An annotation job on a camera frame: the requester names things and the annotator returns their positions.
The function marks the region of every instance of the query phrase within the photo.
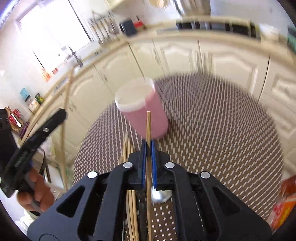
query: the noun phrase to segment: bundle of chopsticks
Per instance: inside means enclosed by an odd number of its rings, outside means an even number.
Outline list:
[[[128,156],[133,152],[133,145],[125,134],[123,139],[121,163],[128,161]],[[128,190],[126,193],[126,216],[128,221],[128,232],[130,241],[139,241],[137,205],[136,205],[136,191]]]
[[[147,125],[146,125],[146,142],[148,148],[151,145],[151,112],[147,111]],[[133,146],[128,138],[124,135],[122,156],[120,163],[128,161],[128,156],[133,152]],[[146,160],[146,197],[147,197],[147,224],[148,224],[148,241],[152,241],[152,225],[151,225],[151,188],[152,188],[152,162],[151,155],[147,155]],[[136,192],[128,190],[126,194],[126,216],[128,221],[128,232],[130,234],[130,241],[139,241],[137,206],[136,206]]]

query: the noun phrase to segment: triangular cutout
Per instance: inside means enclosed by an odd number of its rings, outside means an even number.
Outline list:
[[[74,191],[62,204],[57,208],[57,211],[69,218],[74,217],[80,199],[84,193],[85,187],[80,186]]]
[[[213,191],[225,216],[230,216],[239,212],[239,207],[231,199],[229,199],[218,187],[213,187]]]

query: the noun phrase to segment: pink cup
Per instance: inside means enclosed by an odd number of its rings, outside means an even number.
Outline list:
[[[117,108],[131,126],[146,138],[147,111],[151,111],[151,138],[163,137],[168,131],[168,118],[150,78],[129,81],[115,93]]]

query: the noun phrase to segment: cup rim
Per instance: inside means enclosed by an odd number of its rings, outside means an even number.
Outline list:
[[[141,83],[139,82],[139,80],[144,79],[145,83]],[[143,86],[143,85],[149,85],[153,88],[153,91],[151,92],[151,94],[148,94],[146,96],[143,96],[143,98],[133,102],[133,103],[129,103],[129,104],[120,104],[118,101],[120,100],[120,98],[122,97],[123,94],[125,94],[126,90],[130,88],[130,86]],[[147,78],[147,77],[142,77],[142,78],[136,78],[136,79],[132,79],[130,81],[128,81],[126,84],[124,84],[122,87],[120,87],[120,89],[115,93],[115,104],[117,106],[117,108],[122,111],[122,112],[132,112],[132,111],[136,111],[139,110],[141,108],[143,108],[146,104],[146,101],[153,96],[153,94],[155,93],[155,86],[154,86],[154,81],[151,78]]]

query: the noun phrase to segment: round table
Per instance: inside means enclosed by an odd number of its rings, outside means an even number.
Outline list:
[[[280,188],[283,154],[275,124],[258,101],[236,84],[200,73],[165,76],[155,85],[169,119],[158,149],[188,172],[210,172],[266,220]],[[112,103],[82,142],[74,183],[118,165],[125,132],[138,151],[141,136]],[[177,240],[172,202],[152,210],[153,240]]]

